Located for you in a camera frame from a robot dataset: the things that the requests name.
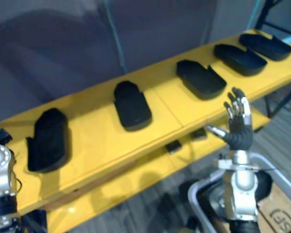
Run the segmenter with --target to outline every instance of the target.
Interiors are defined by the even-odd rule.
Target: cardboard box
[[[260,201],[258,206],[276,233],[291,232],[291,200],[275,183],[269,197]]]
[[[218,220],[217,218],[213,218],[211,220],[215,230],[218,233],[230,233],[231,231],[229,230],[229,224],[227,222],[222,222]],[[258,216],[258,224],[259,224],[259,229],[261,233],[275,233],[271,226],[268,224],[268,222],[265,220],[263,215],[259,213]]]

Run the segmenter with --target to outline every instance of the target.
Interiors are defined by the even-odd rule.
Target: robotic hand
[[[229,116],[229,130],[212,125],[207,129],[229,144],[230,159],[220,159],[216,162],[219,169],[226,170],[223,175],[224,203],[227,218],[232,233],[259,233],[258,212],[255,200],[255,191],[258,179],[255,172],[258,167],[250,164],[248,150],[253,143],[252,118],[248,99],[240,90],[233,88],[228,94],[232,108],[225,102]]]
[[[13,172],[14,154],[4,145],[12,137],[0,130],[0,233],[20,233],[20,215],[17,213],[16,176]]]

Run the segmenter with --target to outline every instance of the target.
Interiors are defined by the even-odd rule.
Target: black metal table leg
[[[286,95],[286,97],[278,104],[278,106],[273,111],[271,111],[270,108],[269,97],[265,96],[264,98],[266,103],[267,117],[273,118],[291,100],[291,91],[289,94]]]

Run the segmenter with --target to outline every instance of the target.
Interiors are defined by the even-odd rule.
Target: yellow tabletop
[[[242,76],[214,56],[213,48],[217,44],[230,44],[244,49],[238,38],[236,35],[196,48],[143,70],[144,79],[150,83],[182,125],[189,127],[201,122],[204,124],[207,119],[223,113],[222,104],[227,100],[227,93],[232,87],[242,89],[253,101],[291,82],[291,54],[282,61],[272,61],[264,57],[268,64],[262,72],[254,76]],[[196,97],[176,75],[176,63],[183,59],[197,61],[205,67],[211,65],[227,82],[224,92],[211,100],[200,100]]]
[[[123,80],[132,81],[144,91],[152,111],[153,122],[136,132],[124,130],[113,104],[113,90]],[[43,111],[52,107],[59,108],[69,119],[71,159],[50,173],[29,172],[25,137],[33,136],[35,121]],[[16,155],[14,171],[23,183],[17,195],[18,209],[22,214],[122,166],[123,161],[127,163],[133,158],[132,155],[151,148],[151,143],[181,127],[156,93],[134,75],[34,108],[4,121],[0,124],[2,126],[13,137],[8,147]]]

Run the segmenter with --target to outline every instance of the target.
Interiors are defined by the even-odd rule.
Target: gray wall
[[[284,25],[291,19],[286,2],[284,14],[279,9]],[[122,74],[102,3],[0,0],[0,119]],[[111,10],[133,71],[240,33],[255,4],[114,0]]]

